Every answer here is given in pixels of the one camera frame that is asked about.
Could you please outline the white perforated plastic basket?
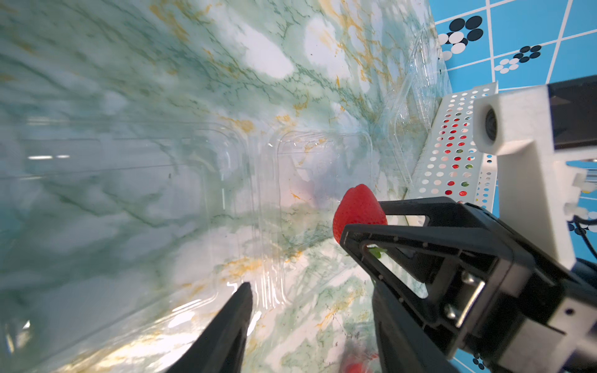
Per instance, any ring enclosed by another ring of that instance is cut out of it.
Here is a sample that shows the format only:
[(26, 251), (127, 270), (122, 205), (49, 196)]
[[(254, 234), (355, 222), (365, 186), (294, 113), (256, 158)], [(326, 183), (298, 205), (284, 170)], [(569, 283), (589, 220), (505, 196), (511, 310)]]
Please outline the white perforated plastic basket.
[(474, 141), (474, 102), (497, 93), (498, 84), (492, 82), (442, 98), (407, 199), (449, 197), (493, 211), (498, 164)]

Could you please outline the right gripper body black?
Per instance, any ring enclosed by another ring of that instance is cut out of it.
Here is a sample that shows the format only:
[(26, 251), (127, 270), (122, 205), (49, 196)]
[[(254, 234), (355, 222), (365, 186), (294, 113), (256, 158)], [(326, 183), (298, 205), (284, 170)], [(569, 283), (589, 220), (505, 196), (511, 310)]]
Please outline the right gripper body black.
[[(484, 287), (447, 349), (460, 351), (491, 372), (594, 372), (596, 370), (596, 262), (572, 269), (472, 205), (450, 205), (447, 225), (456, 230), (466, 289)], [(477, 252), (476, 248), (489, 251)]]

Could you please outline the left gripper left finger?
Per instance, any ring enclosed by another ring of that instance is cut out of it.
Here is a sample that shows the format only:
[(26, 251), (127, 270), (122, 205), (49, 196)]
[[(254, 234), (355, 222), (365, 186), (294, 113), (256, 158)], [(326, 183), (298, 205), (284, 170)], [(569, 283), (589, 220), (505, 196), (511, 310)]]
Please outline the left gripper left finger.
[(252, 310), (252, 289), (244, 282), (167, 372), (240, 372)]

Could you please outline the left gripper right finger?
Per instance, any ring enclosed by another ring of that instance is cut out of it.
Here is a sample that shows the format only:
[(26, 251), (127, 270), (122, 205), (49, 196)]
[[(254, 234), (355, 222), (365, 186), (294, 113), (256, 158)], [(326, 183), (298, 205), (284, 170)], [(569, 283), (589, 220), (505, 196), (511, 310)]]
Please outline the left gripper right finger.
[(375, 284), (373, 314), (383, 372), (457, 371), (382, 282)]

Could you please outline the red strawberry basket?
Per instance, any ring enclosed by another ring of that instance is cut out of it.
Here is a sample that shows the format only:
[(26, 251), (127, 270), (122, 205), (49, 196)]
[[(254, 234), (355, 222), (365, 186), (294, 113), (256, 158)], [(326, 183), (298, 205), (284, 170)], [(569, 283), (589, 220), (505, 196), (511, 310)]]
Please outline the red strawberry basket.
[(340, 244), (345, 227), (353, 224), (388, 224), (380, 203), (365, 184), (359, 184), (349, 189), (334, 214), (332, 230), (338, 244)]

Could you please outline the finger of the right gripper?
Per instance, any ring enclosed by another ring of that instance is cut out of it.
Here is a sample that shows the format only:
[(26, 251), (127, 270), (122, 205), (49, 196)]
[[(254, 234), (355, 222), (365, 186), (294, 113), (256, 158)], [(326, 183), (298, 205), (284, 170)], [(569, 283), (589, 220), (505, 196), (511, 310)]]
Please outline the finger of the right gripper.
[(340, 246), (445, 356), (477, 343), (513, 267), (494, 219), (447, 197), (379, 203), (388, 224), (347, 225)]

